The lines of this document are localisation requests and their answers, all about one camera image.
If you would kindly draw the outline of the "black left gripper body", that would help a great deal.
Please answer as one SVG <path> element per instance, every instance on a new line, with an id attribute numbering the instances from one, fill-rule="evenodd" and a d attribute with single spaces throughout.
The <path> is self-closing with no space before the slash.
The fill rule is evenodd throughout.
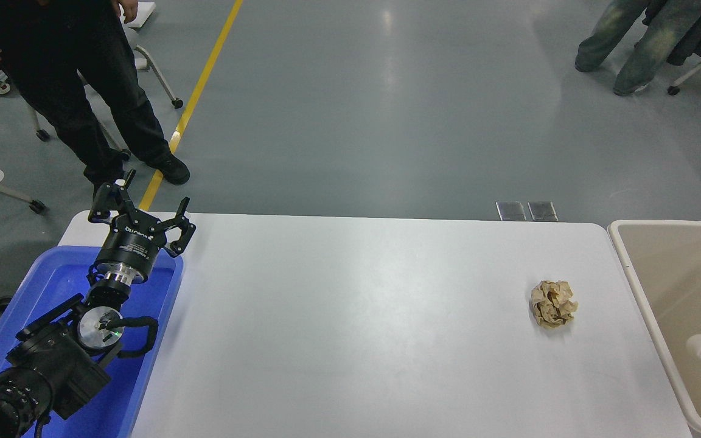
<path id="1" fill-rule="evenodd" d="M 159 246 L 150 228 L 157 224 L 158 219 L 150 214 L 119 210 L 111 219 L 110 233 L 101 246 L 94 268 L 105 272 L 114 264 L 123 264 L 139 273 L 152 272 Z"/>

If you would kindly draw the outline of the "person's left hand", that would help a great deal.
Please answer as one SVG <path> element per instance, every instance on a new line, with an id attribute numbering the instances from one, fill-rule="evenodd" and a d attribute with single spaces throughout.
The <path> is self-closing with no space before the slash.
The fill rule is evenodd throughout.
<path id="1" fill-rule="evenodd" d="M 113 10 L 122 19 L 123 23 L 131 23 L 138 16 L 139 1 L 137 0 L 115 0 L 111 1 Z"/>

